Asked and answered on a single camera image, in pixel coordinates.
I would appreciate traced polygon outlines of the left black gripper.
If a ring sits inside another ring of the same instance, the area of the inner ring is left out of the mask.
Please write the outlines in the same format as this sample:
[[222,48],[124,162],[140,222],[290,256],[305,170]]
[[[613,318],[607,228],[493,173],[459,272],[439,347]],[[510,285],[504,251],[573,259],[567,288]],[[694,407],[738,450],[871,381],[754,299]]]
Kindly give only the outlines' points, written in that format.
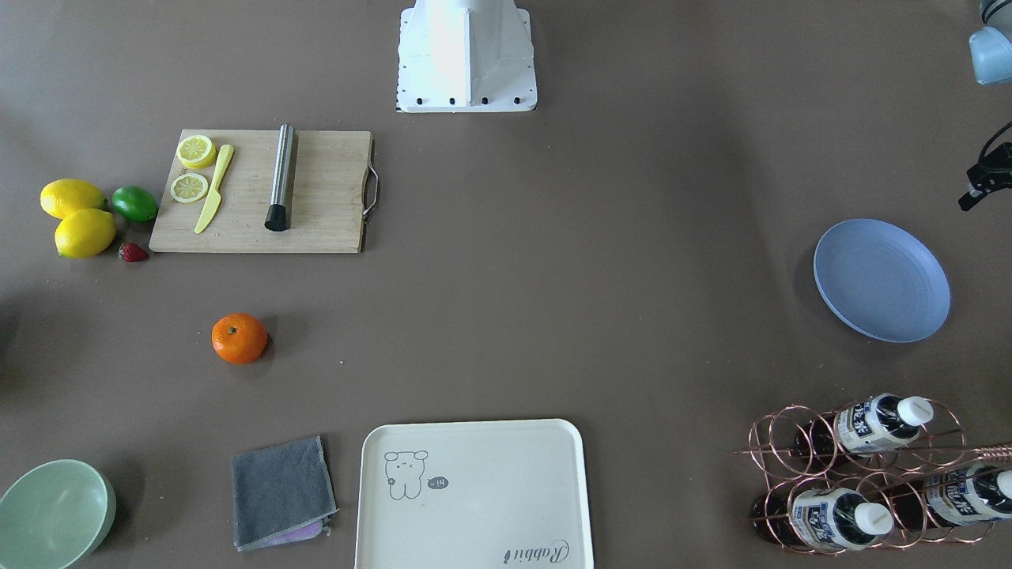
[[976,163],[966,170],[968,189],[958,199],[959,208],[964,212],[968,212],[973,206],[980,204],[988,195],[1011,187],[1011,143],[1005,141],[991,150],[995,141],[1007,133],[1010,127],[1011,121],[1008,121],[997,130],[984,143]]

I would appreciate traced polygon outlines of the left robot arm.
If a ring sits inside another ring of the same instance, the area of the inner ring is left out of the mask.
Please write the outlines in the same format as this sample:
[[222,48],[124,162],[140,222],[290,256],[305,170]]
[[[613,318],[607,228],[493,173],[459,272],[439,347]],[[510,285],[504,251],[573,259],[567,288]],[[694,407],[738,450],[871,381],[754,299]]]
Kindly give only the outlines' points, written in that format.
[[[1011,2],[980,1],[983,28],[969,37],[973,73],[980,85],[1009,84],[1011,81]],[[968,212],[984,198],[1011,187],[1011,144],[996,145],[1010,133],[1011,123],[1000,127],[984,143],[974,165],[966,170],[968,187],[958,199]]]

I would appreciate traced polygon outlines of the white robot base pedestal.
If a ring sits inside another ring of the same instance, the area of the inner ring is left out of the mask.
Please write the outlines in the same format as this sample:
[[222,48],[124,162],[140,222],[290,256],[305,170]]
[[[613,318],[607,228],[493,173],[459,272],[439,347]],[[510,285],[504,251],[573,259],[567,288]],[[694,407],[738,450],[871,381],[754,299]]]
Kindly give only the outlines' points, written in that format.
[[503,113],[536,105],[527,10],[513,1],[417,1],[401,12],[397,111]]

